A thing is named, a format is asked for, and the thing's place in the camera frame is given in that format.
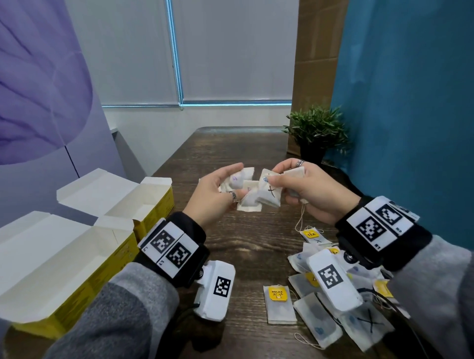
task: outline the yellow box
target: yellow box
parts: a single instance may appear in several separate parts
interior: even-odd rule
[[[133,219],[138,242],[174,207],[171,178],[145,177],[140,184],[96,169],[57,191],[59,203],[94,216]]]
[[[18,330],[58,339],[138,254],[130,219],[88,226],[31,212],[0,228],[0,317]]]

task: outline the teal backdrop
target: teal backdrop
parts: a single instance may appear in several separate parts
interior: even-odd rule
[[[331,105],[353,149],[330,155],[371,196],[474,249],[474,2],[351,0]]]

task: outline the purple panel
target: purple panel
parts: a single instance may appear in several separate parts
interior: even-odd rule
[[[71,142],[90,115],[92,85],[63,0],[0,3],[0,165]]]
[[[86,126],[66,147],[79,176],[84,176],[96,168],[102,168],[126,177],[109,124],[95,91]]]
[[[56,201],[56,190],[76,179],[64,147],[33,161],[0,166],[0,227],[31,211],[93,224],[95,217]]]

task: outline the black x mark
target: black x mark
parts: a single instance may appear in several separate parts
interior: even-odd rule
[[[366,322],[366,323],[370,323],[370,333],[372,334],[372,328],[374,326],[374,324],[380,324],[380,325],[383,325],[383,323],[377,323],[377,322],[373,322],[372,321],[372,313],[370,312],[370,309],[367,309],[368,313],[369,313],[369,320],[366,320],[366,319],[361,319],[359,317],[356,317],[358,320],[360,320],[361,322]]]

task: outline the yellow tea tag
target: yellow tea tag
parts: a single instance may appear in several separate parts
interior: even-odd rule
[[[338,247],[329,247],[328,248],[332,254],[338,254],[340,252]]]
[[[312,228],[303,231],[303,234],[310,239],[319,237],[319,233]]]
[[[393,294],[390,293],[390,291],[387,288],[387,283],[388,283],[388,280],[386,279],[377,279],[374,282],[374,289],[378,293],[382,294],[384,297],[393,298]]]
[[[273,301],[286,302],[288,299],[285,287],[268,287],[268,294]]]
[[[311,272],[308,272],[308,273],[305,273],[304,276],[306,277],[306,279],[308,280],[308,282],[311,283],[311,285],[313,287],[319,287],[319,282],[318,280],[314,277],[314,274],[311,273]]]

